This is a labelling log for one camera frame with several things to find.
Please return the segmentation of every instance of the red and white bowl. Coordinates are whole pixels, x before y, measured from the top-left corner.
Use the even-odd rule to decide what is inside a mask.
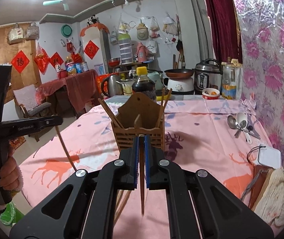
[[[214,88],[205,88],[202,91],[202,97],[206,100],[217,100],[220,98],[220,91]]]

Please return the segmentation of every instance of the chair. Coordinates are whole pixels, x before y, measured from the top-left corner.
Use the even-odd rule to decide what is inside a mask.
[[[20,90],[13,91],[15,95],[15,102],[20,107],[23,117],[25,119],[32,117],[43,117],[45,115],[52,115],[50,109],[51,103],[48,102],[48,98],[46,97],[46,101],[38,105],[36,101],[36,91],[37,90],[34,84],[26,86]],[[37,133],[35,134],[35,139],[37,142],[39,141],[39,136]]]

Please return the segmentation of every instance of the panda plush toy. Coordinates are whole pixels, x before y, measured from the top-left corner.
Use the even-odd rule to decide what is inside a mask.
[[[98,22],[98,20],[97,20],[97,18],[95,17],[95,15],[92,15],[92,16],[88,19],[88,22],[87,22],[86,26],[88,27],[88,26],[93,25],[93,24],[95,24],[95,23],[97,23],[97,22]]]

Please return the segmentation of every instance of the soy sauce bottle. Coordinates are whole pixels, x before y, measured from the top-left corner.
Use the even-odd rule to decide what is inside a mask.
[[[155,82],[147,77],[147,68],[137,68],[138,79],[132,84],[133,93],[141,92],[156,102]]]

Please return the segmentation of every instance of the yellow bottle cap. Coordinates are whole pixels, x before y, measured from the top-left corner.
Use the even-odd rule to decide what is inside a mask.
[[[137,75],[147,75],[147,68],[146,67],[138,67],[137,68]]]

